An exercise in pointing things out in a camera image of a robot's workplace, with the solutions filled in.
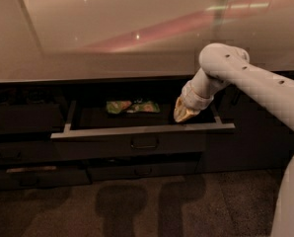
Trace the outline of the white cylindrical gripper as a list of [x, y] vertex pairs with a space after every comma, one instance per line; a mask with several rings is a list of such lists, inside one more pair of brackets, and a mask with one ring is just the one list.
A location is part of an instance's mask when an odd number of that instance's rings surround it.
[[174, 108], [175, 122], [184, 122], [205, 110], [213, 101], [210, 79], [202, 68], [182, 88]]

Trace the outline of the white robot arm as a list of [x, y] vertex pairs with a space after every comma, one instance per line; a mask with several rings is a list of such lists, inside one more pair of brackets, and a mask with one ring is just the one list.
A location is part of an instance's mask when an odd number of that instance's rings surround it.
[[[175, 121], [197, 116], [233, 84], [294, 131], [294, 80], [251, 65], [244, 49], [223, 43], [207, 45], [198, 62], [199, 70], [177, 98]], [[281, 182], [270, 237], [294, 237], [294, 156]]]

